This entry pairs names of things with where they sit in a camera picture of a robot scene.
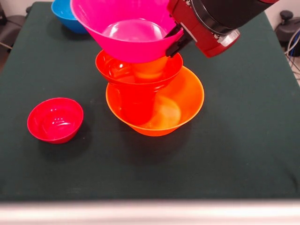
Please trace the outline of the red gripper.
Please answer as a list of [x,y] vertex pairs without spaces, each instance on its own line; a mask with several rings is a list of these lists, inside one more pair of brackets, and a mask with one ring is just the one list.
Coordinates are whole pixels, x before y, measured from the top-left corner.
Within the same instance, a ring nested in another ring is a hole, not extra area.
[[230,29],[218,23],[200,0],[170,0],[167,10],[176,25],[164,39],[179,39],[166,50],[166,57],[173,57],[194,41],[196,47],[211,58],[226,51],[240,37],[238,29]]

